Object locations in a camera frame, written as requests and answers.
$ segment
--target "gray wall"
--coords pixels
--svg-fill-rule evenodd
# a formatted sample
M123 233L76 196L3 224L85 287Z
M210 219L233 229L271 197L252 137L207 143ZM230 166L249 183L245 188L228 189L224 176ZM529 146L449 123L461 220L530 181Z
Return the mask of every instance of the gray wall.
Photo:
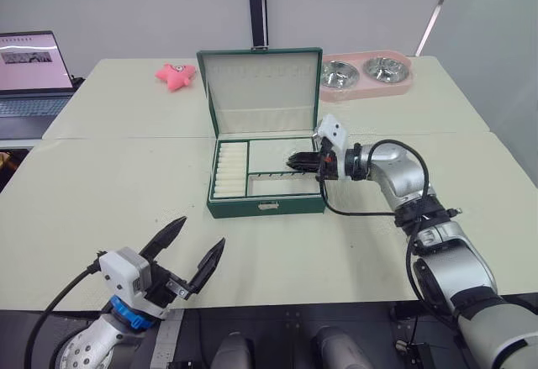
M251 46L249 0L0 0L0 31L51 29L70 73L102 58Z
M268 0L269 40L332 53L412 54L436 2ZM249 0L0 0L0 31L37 29L55 32L69 71L79 76L102 58L193 57L252 45Z
M439 58L538 185L536 4L446 0L423 55Z

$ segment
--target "laptop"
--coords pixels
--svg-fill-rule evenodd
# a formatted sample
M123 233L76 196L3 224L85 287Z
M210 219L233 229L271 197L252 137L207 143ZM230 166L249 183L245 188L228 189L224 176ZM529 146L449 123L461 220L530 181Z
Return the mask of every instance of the laptop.
M52 31L0 34L0 140L40 139L74 92Z

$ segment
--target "table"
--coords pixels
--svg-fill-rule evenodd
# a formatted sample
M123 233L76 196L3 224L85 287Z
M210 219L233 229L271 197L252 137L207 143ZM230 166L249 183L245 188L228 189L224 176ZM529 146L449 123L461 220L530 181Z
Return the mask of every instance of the table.
M411 58L414 83L401 96L319 104L350 134L486 132L488 126L432 56ZM168 92L155 72L179 60L102 60L44 134L69 138L205 138L213 136L202 79Z
M535 292L538 193L496 136L393 137L425 158L445 207L463 209L456 219L499 291ZM213 219L205 206L212 150L207 139L43 140L0 193L0 308L44 308L97 250L139 250L183 214L183 232L159 257L164 267L190 279L222 236L226 247L202 293L174 307L414 299L404 234L390 218L325 212ZM388 209L373 182L329 191L339 208ZM97 274L58 309L99 309L109 296Z

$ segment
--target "black cable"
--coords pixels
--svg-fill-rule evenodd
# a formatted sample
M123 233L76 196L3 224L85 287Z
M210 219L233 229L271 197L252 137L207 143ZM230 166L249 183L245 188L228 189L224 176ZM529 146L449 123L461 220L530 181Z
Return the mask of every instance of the black cable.
M75 279L73 279L69 284L63 288L63 290L58 293L58 296L54 298L52 302L50 302L49 306L43 311L43 313L40 315L40 317L37 319L37 322L34 325L34 328L32 329L32 332L30 333L30 336L28 337L28 342L26 344L26 349L24 351L24 369L31 369L32 367L32 354L34 353L34 345L35 345L35 339L37 338L37 334L40 332L41 327L43 326L43 323L47 320L52 310L56 307L56 305L85 277L87 277L90 274L93 274L95 271L91 268L92 266L89 266L81 272Z
M87 329L90 325L86 324L85 326L81 327L80 329L76 329L66 335L57 345L56 348L52 351L52 355L50 356L49 361L49 369L55 369L56 368L56 359L58 358L58 354L60 353L61 347L69 341L71 338L73 338L75 335L80 333L81 331L84 331Z
M449 351L450 348L446 347L446 346L441 346L441 345L436 345L436 344L430 344L428 343L428 345L430 346L430 348L439 348L440 350L447 350Z
M319 192L321 193L325 207L327 207L328 210L344 216L394 216L394 212L345 212L334 208L332 205L330 205L329 199L327 199L327 189L325 188L324 174L324 163L321 163L319 165Z
M198 315L198 347L200 348L200 358L202 359L203 367L209 369L208 358L205 356L205 351L203 350L203 334L202 334L202 315L200 314L200 309L196 309Z
M420 230L420 224L422 223L422 213L424 211L424 205L425 200L428 197L428 190L430 187L430 173L428 171L428 166L426 165L426 162L422 158L419 152L417 152L415 149L413 149L411 146L406 145L404 142L400 142L399 140L380 140L376 142L370 151L368 152L368 159L367 159L367 175L370 175L371 167L372 167L372 157L374 150L383 144L392 144L392 145L398 145L410 152L416 159L419 161L420 167L422 168L422 172L424 174L424 185L422 187L422 196L420 197L419 204L417 206L417 212L415 215L415 226L413 228L413 232L411 232L411 235L408 239L407 249L405 251L405 271L407 274L407 278L409 280L409 284L413 288L413 292L417 299L423 304L426 311L431 314L433 317L435 317L437 320L439 320L442 324L444 324L446 327L451 329L452 331L456 331L456 327L452 322L445 319L444 317L440 316L434 308L423 298L422 294L420 293L419 288L417 287L416 282L414 281L413 272L411 270L411 255L413 252L413 248L415 247L414 241L419 233Z
M419 324L419 316L414 316L413 333L411 333L411 338L409 339L408 344L414 343L414 336L417 334L418 324Z

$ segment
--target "pink plush toy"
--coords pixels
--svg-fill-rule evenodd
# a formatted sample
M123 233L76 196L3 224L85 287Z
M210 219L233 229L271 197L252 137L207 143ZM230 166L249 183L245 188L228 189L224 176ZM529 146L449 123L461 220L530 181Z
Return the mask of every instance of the pink plush toy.
M171 64L165 64L162 69L157 71L156 77L168 83L168 89L171 92L179 89L183 86L188 86L191 82L191 76L196 71L192 65L178 65L173 66Z

